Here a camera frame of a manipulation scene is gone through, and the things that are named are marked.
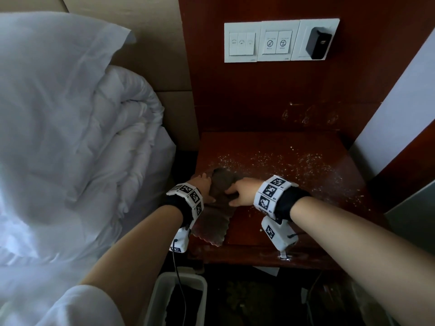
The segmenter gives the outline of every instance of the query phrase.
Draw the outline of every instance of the wristband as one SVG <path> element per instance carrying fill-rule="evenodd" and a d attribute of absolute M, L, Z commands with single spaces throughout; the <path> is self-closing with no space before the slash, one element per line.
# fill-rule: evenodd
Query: wristband
<path fill-rule="evenodd" d="M 195 186 L 189 183 L 177 184 L 171 188 L 166 193 L 166 199 L 162 205 L 172 205 L 181 211 L 183 214 L 181 227 L 191 228 L 204 210 L 202 195 Z"/>
<path fill-rule="evenodd" d="M 296 201 L 309 195 L 296 183 L 273 175 L 258 189 L 254 198 L 254 206 L 281 224 L 283 219 L 290 219 L 290 209 Z"/>

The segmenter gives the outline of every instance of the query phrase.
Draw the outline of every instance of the forearm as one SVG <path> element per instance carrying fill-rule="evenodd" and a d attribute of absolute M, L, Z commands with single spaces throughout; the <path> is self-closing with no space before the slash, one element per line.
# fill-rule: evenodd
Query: forearm
<path fill-rule="evenodd" d="M 435 325 L 435 259 L 393 233 L 312 197 L 291 219 L 402 325 Z"/>
<path fill-rule="evenodd" d="M 182 221 L 178 208 L 160 207 L 113 245 L 80 284 L 105 291 L 125 324 L 134 325 Z"/>

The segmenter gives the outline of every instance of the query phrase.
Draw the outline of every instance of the black wrist strap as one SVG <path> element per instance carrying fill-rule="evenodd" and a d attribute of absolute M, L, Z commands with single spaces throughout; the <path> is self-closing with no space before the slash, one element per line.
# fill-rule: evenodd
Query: black wrist strap
<path fill-rule="evenodd" d="M 190 226 L 193 221 L 192 207 L 189 206 L 186 199 L 177 195 L 165 196 L 160 206 L 171 205 L 177 207 L 183 214 L 183 223 L 181 227 Z"/>
<path fill-rule="evenodd" d="M 275 217 L 278 224 L 281 224 L 283 219 L 291 221 L 290 210 L 303 197 L 311 197 L 311 194 L 296 186 L 290 186 L 283 192 L 275 207 Z"/>

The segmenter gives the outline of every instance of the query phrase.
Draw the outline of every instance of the hand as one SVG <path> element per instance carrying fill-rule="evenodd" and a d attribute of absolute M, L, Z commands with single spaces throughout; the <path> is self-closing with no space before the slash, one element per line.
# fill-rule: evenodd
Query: hand
<path fill-rule="evenodd" d="M 230 201 L 228 204 L 232 207 L 253 205 L 255 194 L 263 182 L 263 180 L 258 180 L 256 178 L 245 177 L 236 183 L 233 183 L 225 193 L 232 194 L 239 192 L 239 197 Z"/>
<path fill-rule="evenodd" d="M 197 187 L 202 195 L 202 201 L 204 203 L 216 202 L 216 199 L 209 195 L 211 178 L 207 177 L 206 173 L 198 175 L 197 177 L 193 177 L 193 179 L 188 180 L 187 183 Z"/>

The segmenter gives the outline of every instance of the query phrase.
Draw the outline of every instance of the wooden nightstand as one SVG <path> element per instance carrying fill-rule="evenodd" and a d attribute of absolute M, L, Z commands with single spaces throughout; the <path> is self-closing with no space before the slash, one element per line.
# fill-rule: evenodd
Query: wooden nightstand
<path fill-rule="evenodd" d="M 204 132 L 196 173 L 227 167 L 266 180 L 276 174 L 294 181 L 314 197 L 387 226 L 377 213 L 364 180 L 334 132 Z M 264 215 L 251 207 L 237 208 L 224 244 L 212 246 L 190 237 L 189 257 L 204 263 L 247 264 L 337 269 L 339 266 L 307 234 L 280 259 L 264 231 Z M 291 224 L 296 232 L 301 230 Z"/>

